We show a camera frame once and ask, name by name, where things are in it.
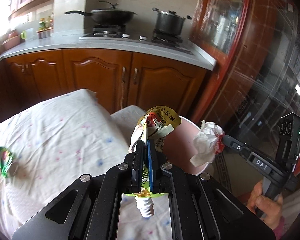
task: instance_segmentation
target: cooking pot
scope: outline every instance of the cooking pot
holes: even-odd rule
[[[111,8],[92,10],[90,12],[69,11],[65,12],[65,14],[77,13],[84,16],[91,16],[91,18],[100,25],[124,25],[132,19],[134,14],[136,14],[134,12],[117,9],[117,3],[109,4],[111,4]]]
[[[178,36],[181,33],[183,22],[186,18],[176,15],[174,11],[163,12],[158,8],[152,8],[153,11],[158,12],[157,22],[155,24],[155,30],[167,33],[173,36]]]

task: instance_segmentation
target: pink trash bin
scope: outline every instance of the pink trash bin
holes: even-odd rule
[[[200,128],[190,120],[180,117],[181,124],[166,136],[162,152],[167,156],[170,163],[182,168],[184,172],[199,175],[208,167],[209,163],[194,167],[189,160],[198,153],[193,146],[193,139]]]

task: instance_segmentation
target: kitchen counter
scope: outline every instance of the kitchen counter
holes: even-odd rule
[[[70,49],[70,48],[94,48],[94,49],[117,49],[132,52],[140,52],[160,57],[175,59],[181,62],[196,65],[207,70],[212,70],[216,60],[204,50],[188,42],[183,43],[190,53],[170,49],[166,46],[151,43],[149,41],[137,41],[119,38],[99,38],[97,40],[79,40],[78,35],[55,36],[45,39],[33,39],[23,42],[0,55],[3,58],[13,57],[29,52],[36,52],[50,49]]]

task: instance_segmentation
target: device handle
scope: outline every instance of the device handle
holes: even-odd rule
[[[274,183],[272,183],[269,179],[266,177],[263,177],[262,181],[262,195],[265,197],[270,198],[273,201],[277,201],[279,198],[279,195],[281,193],[281,188],[277,187]],[[261,211],[260,209],[256,208],[256,216],[258,218],[265,218],[266,214]]]

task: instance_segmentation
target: white screw cap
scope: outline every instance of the white screw cap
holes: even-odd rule
[[[150,197],[138,198],[136,196],[135,199],[137,201],[137,208],[144,218],[149,218],[154,215],[153,201]]]

